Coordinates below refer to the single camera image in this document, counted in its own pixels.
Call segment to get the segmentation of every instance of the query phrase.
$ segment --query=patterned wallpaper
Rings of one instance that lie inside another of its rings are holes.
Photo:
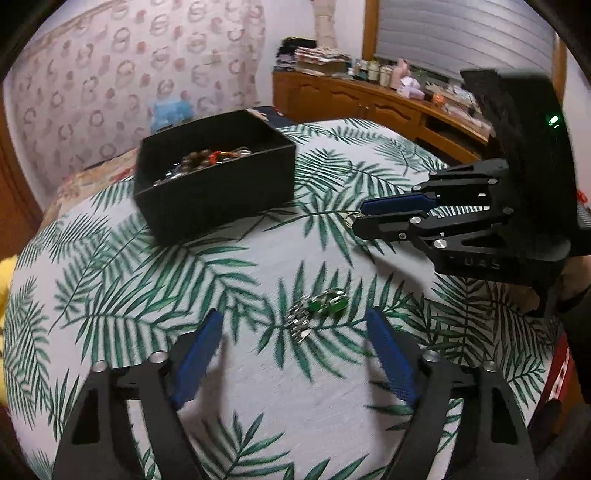
[[[30,44],[12,68],[16,130],[51,196],[150,134],[153,105],[254,106],[262,0],[113,0]]]

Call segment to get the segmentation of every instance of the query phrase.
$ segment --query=blue gripper pad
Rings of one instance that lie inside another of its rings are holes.
[[[367,310],[365,319],[369,341],[388,377],[390,390],[400,400],[414,405],[420,397],[415,386],[420,356],[416,341],[409,333],[394,330],[379,310]]]
[[[195,398],[201,378],[222,340],[223,317],[217,310],[210,310],[203,323],[194,344],[177,370],[174,393],[170,396],[175,410]]]
[[[409,193],[366,200],[361,204],[359,211],[364,215],[384,215],[387,213],[416,212],[418,210],[428,212],[437,207],[437,200],[430,199],[422,193]]]

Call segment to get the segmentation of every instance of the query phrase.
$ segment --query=green gem jewelry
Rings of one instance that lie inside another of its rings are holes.
[[[336,315],[344,312],[348,305],[349,296],[339,288],[330,288],[316,296],[302,297],[288,310],[285,317],[291,338],[299,345],[312,333],[311,315]]]

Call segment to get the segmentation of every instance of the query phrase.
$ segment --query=cabinet door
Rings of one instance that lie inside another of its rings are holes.
[[[409,140],[416,139],[421,112],[380,97],[370,98],[368,106],[368,120],[388,127]]]
[[[332,118],[329,115],[326,82],[324,79],[298,75],[289,92],[289,106],[285,114],[296,123],[317,122]]]
[[[364,118],[366,95],[347,85],[331,85],[329,92],[330,119]]]

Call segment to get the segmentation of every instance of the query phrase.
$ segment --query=window blind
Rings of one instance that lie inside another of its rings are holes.
[[[524,0],[381,0],[376,56],[455,79],[475,67],[550,74],[553,41]]]

